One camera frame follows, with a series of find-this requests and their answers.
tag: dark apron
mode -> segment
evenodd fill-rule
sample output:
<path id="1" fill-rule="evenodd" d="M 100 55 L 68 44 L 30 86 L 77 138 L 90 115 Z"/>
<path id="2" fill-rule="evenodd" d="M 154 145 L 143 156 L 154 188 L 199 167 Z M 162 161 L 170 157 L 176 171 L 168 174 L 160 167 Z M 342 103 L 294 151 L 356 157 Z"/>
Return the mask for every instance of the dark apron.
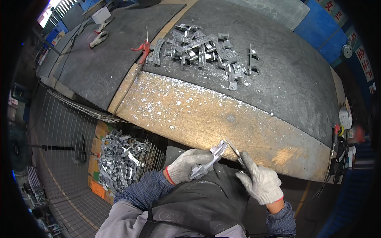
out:
<path id="1" fill-rule="evenodd" d="M 218 162 L 201 179 L 177 185 L 148 209 L 147 222 L 139 238 L 148 238 L 157 224 L 168 224 L 214 237 L 239 224 L 249 195 L 235 177 L 237 169 Z"/>

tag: wire basket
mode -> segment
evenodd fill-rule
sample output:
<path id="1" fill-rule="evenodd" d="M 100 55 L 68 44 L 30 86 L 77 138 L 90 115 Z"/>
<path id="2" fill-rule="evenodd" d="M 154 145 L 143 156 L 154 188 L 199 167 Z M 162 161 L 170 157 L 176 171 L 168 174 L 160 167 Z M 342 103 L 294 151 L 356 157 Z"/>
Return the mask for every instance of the wire basket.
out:
<path id="1" fill-rule="evenodd" d="M 89 156 L 98 120 L 123 121 L 41 87 L 30 110 L 32 126 L 27 135 L 29 143 L 37 145 L 32 148 L 33 163 L 48 205 L 71 237 L 94 237 L 111 209 L 88 186 Z M 146 164 L 138 170 L 139 178 L 148 171 L 160 169 L 164 164 L 166 139 L 122 123 L 122 127 L 126 125 L 134 129 L 134 136 L 140 137 L 147 148 L 139 157 Z"/>

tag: sign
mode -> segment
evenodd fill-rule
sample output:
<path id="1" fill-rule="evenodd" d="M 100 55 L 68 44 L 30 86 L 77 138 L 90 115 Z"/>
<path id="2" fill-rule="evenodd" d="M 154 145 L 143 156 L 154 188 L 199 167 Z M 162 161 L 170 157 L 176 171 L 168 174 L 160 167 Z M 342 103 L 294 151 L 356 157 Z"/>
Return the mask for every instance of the sign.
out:
<path id="1" fill-rule="evenodd" d="M 364 46 L 361 45 L 356 51 L 355 54 L 359 59 L 362 70 L 364 71 L 367 82 L 374 78 L 372 67 L 370 66 L 369 59 L 367 53 L 365 52 Z"/>
<path id="2" fill-rule="evenodd" d="M 91 181 L 91 190 L 93 191 L 93 193 L 104 199 L 104 188 L 101 185 L 94 181 Z"/>
<path id="3" fill-rule="evenodd" d="M 348 17 L 345 15 L 343 10 L 334 0 L 316 0 L 317 3 L 324 8 L 326 12 L 335 20 L 335 22 L 342 27 L 347 21 Z"/>
<path id="4" fill-rule="evenodd" d="M 370 94 L 373 94 L 376 91 L 376 83 L 373 83 L 369 86 Z"/>

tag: metal debris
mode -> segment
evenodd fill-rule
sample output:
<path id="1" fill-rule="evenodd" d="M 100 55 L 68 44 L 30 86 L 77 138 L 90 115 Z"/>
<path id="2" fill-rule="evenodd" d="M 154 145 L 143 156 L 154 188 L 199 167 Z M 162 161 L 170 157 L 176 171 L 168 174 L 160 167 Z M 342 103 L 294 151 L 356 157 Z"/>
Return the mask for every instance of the metal debris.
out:
<path id="1" fill-rule="evenodd" d="M 122 135 L 122 131 L 112 130 L 102 139 L 101 157 L 99 158 L 99 184 L 107 191 L 121 192 L 138 180 L 137 171 L 145 164 L 139 156 L 147 150 L 144 143 Z"/>
<path id="2" fill-rule="evenodd" d="M 250 44 L 250 49 L 249 49 L 249 56 L 250 56 L 250 59 L 249 59 L 249 75 L 251 74 L 252 70 L 256 71 L 259 74 L 260 69 L 257 66 L 257 63 L 255 62 L 255 59 L 259 60 L 259 57 L 257 55 L 257 51 L 255 51 L 251 48 L 251 44 Z"/>
<path id="3" fill-rule="evenodd" d="M 240 63 L 240 57 L 230 42 L 229 34 L 218 33 L 218 36 L 213 34 L 206 36 L 200 31 L 202 27 L 185 23 L 175 25 L 174 28 L 173 38 L 167 40 L 167 43 L 172 44 L 171 50 L 165 51 L 165 56 L 180 61 L 181 66 L 197 63 L 199 68 L 204 67 L 207 61 L 218 61 L 219 67 L 223 68 L 225 75 L 229 77 L 228 89 L 237 90 L 237 81 L 245 80 L 248 71 Z"/>

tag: gloved hand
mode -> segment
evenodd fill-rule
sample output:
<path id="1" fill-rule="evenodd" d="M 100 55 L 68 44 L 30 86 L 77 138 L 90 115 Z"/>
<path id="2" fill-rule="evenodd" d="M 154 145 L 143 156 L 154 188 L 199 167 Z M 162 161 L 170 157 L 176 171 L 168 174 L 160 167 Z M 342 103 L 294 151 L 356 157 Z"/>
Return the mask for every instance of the gloved hand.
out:
<path id="1" fill-rule="evenodd" d="M 242 151 L 241 158 L 246 165 L 247 174 L 235 173 L 235 176 L 241 180 L 247 192 L 255 198 L 260 205 L 273 203 L 283 198 L 283 192 L 280 189 L 282 182 L 274 170 L 257 166 L 251 156 Z"/>
<path id="2" fill-rule="evenodd" d="M 208 150 L 187 150 L 181 154 L 173 163 L 165 169 L 169 175 L 170 182 L 179 184 L 189 182 L 188 175 L 194 164 L 205 164 L 213 160 L 213 155 Z"/>

